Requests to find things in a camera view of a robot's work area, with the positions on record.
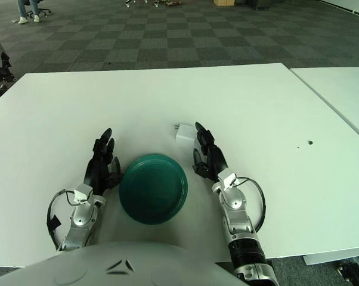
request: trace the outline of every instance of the floor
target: floor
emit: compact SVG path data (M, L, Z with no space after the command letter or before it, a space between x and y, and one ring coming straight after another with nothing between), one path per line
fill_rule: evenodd
M162 69L278 63L294 67L359 66L359 17L315 0L274 4L269 11L183 0L155 8L142 0L44 0L40 23L18 19L0 0L0 40L19 79L25 73ZM350 285L336 263L305 266L301 257L272 260L280 285ZM0 268L0 276L14 270Z

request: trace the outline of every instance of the robotic hand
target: robotic hand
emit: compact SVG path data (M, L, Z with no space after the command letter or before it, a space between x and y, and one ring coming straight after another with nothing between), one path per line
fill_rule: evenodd
M70 203L71 206L75 206L70 218L70 229L60 246L54 239L54 230L60 225L60 222L56 216L50 219L52 202L49 205L47 227L58 251L74 250L93 243L95 226L100 218L100 208L106 204L103 193L106 189L115 187L122 180L119 160L117 157L113 160L114 139L110 139L111 135L112 130L108 128L100 139L95 140L94 155L86 168L83 183L73 192L62 190L54 197L55 199L58 195L68 192L75 195L73 199L75 204ZM114 172L109 172L109 164L112 164Z
M278 286L272 267L266 263L264 252L256 232L264 221L265 201L260 186L246 177L237 177L225 161L222 151L214 144L214 138L209 130L196 123L197 139L201 151L207 157L202 162L197 149L193 150L196 174L215 182L212 187L219 195L219 203L223 211L223 228L234 265L234 274L249 285ZM246 181L253 182L258 187L263 199L263 215L256 228L253 227L246 213L246 197L238 185Z

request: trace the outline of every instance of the charger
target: charger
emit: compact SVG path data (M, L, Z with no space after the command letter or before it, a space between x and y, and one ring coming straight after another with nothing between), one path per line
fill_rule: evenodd
M176 125L175 128L177 129L177 134L175 135L175 140L177 143L186 143L186 144L193 144L196 138L197 130L194 126L186 125L186 124L179 124Z

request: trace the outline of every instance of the teal plastic lid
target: teal plastic lid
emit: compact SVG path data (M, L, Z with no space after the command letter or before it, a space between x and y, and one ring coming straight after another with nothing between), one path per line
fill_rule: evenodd
M151 154L134 161L122 179L119 197L127 214L138 222L155 225L174 217L187 195L187 180L173 159Z

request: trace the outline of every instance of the jeans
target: jeans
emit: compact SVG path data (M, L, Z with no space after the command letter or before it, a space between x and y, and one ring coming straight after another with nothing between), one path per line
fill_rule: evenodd
M26 1L27 0L18 0L18 9L19 9L19 14L21 15L21 17L27 18L27 12L24 7L24 3ZM34 15L39 15L38 0L30 0L30 4L31 4L32 13L34 13Z

